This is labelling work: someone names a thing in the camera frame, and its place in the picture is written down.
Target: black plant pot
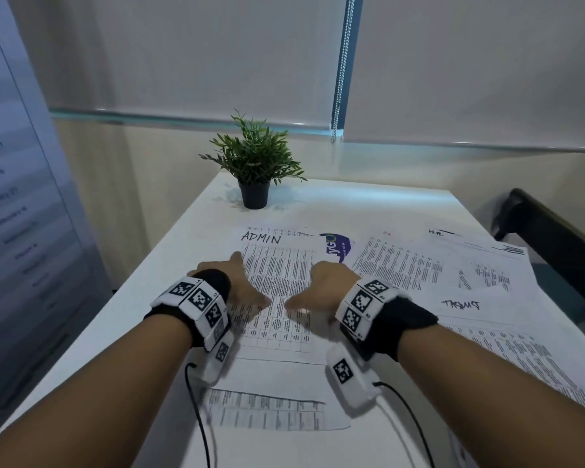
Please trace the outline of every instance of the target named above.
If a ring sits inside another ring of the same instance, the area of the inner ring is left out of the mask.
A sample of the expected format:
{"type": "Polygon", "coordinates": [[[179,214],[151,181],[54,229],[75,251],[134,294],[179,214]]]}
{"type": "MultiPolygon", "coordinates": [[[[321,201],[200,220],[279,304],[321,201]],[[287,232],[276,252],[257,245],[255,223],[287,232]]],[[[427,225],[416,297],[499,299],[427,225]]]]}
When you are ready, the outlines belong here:
{"type": "Polygon", "coordinates": [[[251,210],[266,207],[266,202],[269,199],[270,185],[270,181],[264,184],[241,184],[239,182],[238,186],[241,188],[242,204],[251,210]]]}

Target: white roller blind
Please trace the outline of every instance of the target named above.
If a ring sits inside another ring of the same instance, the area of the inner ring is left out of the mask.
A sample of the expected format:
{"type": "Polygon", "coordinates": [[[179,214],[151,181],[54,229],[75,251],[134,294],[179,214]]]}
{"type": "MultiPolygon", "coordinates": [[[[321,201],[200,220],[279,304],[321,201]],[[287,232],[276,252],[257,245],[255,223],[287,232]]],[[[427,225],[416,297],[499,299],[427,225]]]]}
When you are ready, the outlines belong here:
{"type": "Polygon", "coordinates": [[[585,0],[364,0],[344,138],[585,148],[585,0]]]}
{"type": "Polygon", "coordinates": [[[346,0],[9,0],[51,107],[328,128],[346,0]]]}

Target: wall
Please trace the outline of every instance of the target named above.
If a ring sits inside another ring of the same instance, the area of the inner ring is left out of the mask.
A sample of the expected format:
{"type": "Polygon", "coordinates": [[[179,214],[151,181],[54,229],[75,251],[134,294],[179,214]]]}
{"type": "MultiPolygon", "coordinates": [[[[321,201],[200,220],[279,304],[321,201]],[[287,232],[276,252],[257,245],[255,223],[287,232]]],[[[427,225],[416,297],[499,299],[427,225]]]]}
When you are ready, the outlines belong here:
{"type": "MultiPolygon", "coordinates": [[[[214,133],[55,125],[118,286],[217,174],[198,157],[214,133]]],[[[333,145],[324,136],[292,136],[289,146],[308,178],[448,189],[487,229],[499,201],[521,187],[585,231],[584,153],[333,145]]]]}

